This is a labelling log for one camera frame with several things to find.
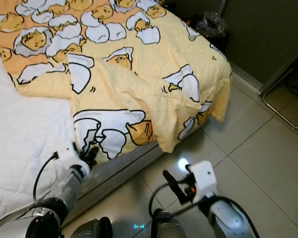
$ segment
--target white bed sheet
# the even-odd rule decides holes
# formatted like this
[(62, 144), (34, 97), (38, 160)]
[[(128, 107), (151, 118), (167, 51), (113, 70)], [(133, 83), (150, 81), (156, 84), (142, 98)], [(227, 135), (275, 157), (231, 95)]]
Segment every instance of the white bed sheet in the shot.
[[(39, 169), (74, 140), (69, 100), (19, 95), (0, 59), (0, 219), (29, 206)], [(64, 170), (59, 160), (42, 173), (38, 194)]]

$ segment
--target black cable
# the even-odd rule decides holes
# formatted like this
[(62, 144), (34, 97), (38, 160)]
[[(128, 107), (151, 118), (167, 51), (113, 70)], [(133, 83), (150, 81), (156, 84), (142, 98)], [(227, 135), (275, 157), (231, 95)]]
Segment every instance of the black cable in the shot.
[(34, 201), (34, 204), (37, 204), (38, 203), (38, 200), (36, 199), (36, 189), (37, 189), (37, 186), (38, 186), (38, 182), (39, 182), (41, 173), (43, 172), (43, 170), (45, 169), (45, 167), (48, 165), (48, 163), (52, 159), (58, 159), (58, 158), (59, 158), (58, 152), (54, 152), (53, 155), (44, 163), (44, 165), (40, 169), (39, 174), (36, 177), (36, 180), (35, 180), (35, 183), (34, 183), (34, 187), (33, 187), (33, 201)]
[(152, 209), (152, 203), (153, 203), (153, 200), (154, 200), (156, 194), (157, 194), (161, 189), (163, 189), (163, 188), (165, 188), (165, 187), (168, 187), (168, 186), (169, 186), (168, 183), (165, 183), (165, 184), (159, 186), (159, 187), (153, 192), (153, 194), (152, 194), (152, 196), (151, 196), (151, 198), (150, 198), (150, 200), (149, 200), (149, 207), (148, 207), (148, 209), (149, 209), (149, 215), (151, 216), (152, 219), (154, 218), (153, 213), (152, 213), (152, 210), (151, 210), (151, 209)]
[[(183, 180), (181, 180), (181, 181), (177, 181), (176, 184), (180, 184), (180, 183), (185, 183), (185, 182), (184, 182)], [(165, 188), (165, 187), (167, 187), (167, 186), (170, 186), (170, 184), (169, 184), (169, 183), (165, 183), (165, 184), (159, 186), (159, 187), (153, 192), (153, 194), (152, 194), (152, 196), (151, 196), (151, 198), (150, 198), (150, 201), (149, 201), (149, 214), (150, 214), (150, 216), (151, 216), (152, 219), (154, 219), (154, 216), (153, 216), (153, 213), (152, 213), (152, 210), (151, 210), (151, 209), (152, 209), (153, 199), (155, 198), (155, 196), (157, 195), (157, 193), (158, 193), (161, 189), (163, 189), (163, 188)], [(248, 216), (248, 214), (246, 213), (246, 211), (245, 211), (245, 210), (244, 210), (244, 209), (243, 209), (237, 202), (235, 202), (234, 200), (232, 200), (232, 199), (230, 199), (230, 198), (228, 198), (228, 197), (225, 197), (225, 196), (217, 196), (217, 199), (218, 199), (218, 200), (226, 201), (226, 202), (228, 202), (228, 203), (233, 204), (235, 207), (237, 207), (237, 208), (238, 208), (238, 209), (245, 215), (245, 217), (247, 218), (247, 220), (248, 220), (248, 222), (249, 222), (249, 225), (250, 225), (251, 229), (252, 229), (253, 232), (254, 232), (255, 238), (260, 238), (260, 236), (259, 236), (259, 234), (258, 234), (258, 232), (257, 232), (257, 230), (256, 230), (256, 228), (255, 228), (255, 225), (253, 224), (252, 220), (250, 219), (250, 217)], [(183, 209), (181, 209), (181, 210), (179, 210), (179, 211), (177, 211), (177, 212), (174, 212), (174, 213), (170, 214), (170, 217), (178, 216), (178, 215), (180, 215), (180, 214), (182, 214), (182, 213), (184, 213), (184, 212), (190, 210), (191, 208), (193, 208), (193, 207), (199, 205), (200, 203), (204, 203), (206, 200), (202, 200), (202, 201), (196, 202), (196, 203), (194, 203), (194, 204), (192, 204), (192, 205), (190, 205), (190, 206), (187, 206), (187, 207), (185, 207), (185, 208), (183, 208)]]

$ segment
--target robot end effector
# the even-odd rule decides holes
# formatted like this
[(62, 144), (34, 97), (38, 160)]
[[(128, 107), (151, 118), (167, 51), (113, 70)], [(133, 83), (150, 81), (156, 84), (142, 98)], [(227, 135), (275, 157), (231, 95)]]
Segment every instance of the robot end effector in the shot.
[[(197, 205), (199, 210), (208, 218), (218, 238), (252, 238), (250, 226), (255, 230), (255, 237), (259, 237), (246, 212), (233, 200), (218, 196), (217, 180), (209, 161), (186, 165), (186, 169), (189, 174), (181, 181), (176, 181), (168, 171), (163, 171), (163, 176), (181, 205), (187, 202), (193, 203), (189, 208)], [(180, 183), (186, 185), (185, 193), (178, 186)], [(169, 216), (164, 213), (162, 216), (177, 216), (186, 210), (188, 209), (185, 208), (169, 214)], [(154, 219), (161, 221), (159, 214)]]

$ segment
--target wall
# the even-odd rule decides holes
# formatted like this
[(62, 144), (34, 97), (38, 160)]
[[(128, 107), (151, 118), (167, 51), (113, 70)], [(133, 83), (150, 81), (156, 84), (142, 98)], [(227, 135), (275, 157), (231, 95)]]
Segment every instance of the wall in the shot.
[[(221, 0), (177, 0), (179, 15), (215, 10)], [(225, 54), (263, 84), (298, 49), (298, 0), (228, 0), (223, 17), (230, 41)]]

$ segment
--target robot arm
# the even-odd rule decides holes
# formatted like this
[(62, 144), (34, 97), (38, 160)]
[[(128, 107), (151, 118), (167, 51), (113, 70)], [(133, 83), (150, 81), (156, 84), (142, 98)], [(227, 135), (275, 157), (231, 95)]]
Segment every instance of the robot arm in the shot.
[(0, 227), (0, 238), (58, 238), (66, 216), (76, 207), (82, 185), (95, 165), (98, 148), (80, 158), (72, 145), (58, 151), (69, 168), (53, 184), (45, 198), (25, 214)]
[[(199, 210), (208, 218), (217, 238), (252, 238), (249, 229), (251, 220), (245, 211), (231, 199), (217, 195), (217, 180), (211, 163), (201, 161), (187, 166), (186, 169), (189, 174), (181, 181), (176, 181), (168, 171), (163, 171), (164, 177), (178, 197), (180, 204), (189, 201), (197, 204)], [(185, 193), (179, 188), (179, 183), (187, 185), (184, 189)], [(174, 214), (162, 212), (161, 216), (158, 214), (154, 219), (159, 220), (161, 228), (165, 224), (170, 225), (170, 218), (181, 213), (182, 211)]]

